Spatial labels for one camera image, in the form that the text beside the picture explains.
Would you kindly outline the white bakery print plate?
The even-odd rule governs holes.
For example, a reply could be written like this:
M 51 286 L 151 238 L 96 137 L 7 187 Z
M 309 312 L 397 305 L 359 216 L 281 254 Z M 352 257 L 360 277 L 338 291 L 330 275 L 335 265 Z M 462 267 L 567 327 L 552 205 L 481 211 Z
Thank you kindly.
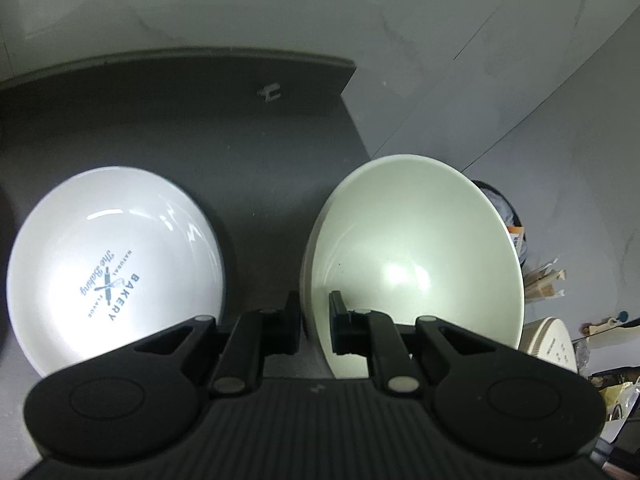
M 40 376 L 189 318 L 219 318 L 224 259 L 186 192 L 152 172 L 96 168 L 43 197 L 12 247 L 11 325 Z

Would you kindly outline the cream ceramic bowl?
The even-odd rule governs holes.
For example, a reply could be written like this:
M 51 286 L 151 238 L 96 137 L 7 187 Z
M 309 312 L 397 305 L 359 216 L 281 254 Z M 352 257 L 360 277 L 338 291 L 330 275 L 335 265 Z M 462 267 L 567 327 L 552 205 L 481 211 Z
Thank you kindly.
M 436 159 L 392 155 L 351 172 L 322 206 L 300 270 L 308 337 L 336 378 L 363 378 L 361 356 L 339 356 L 329 296 L 350 310 L 411 325 L 431 315 L 518 348 L 524 324 L 520 262 L 480 188 Z

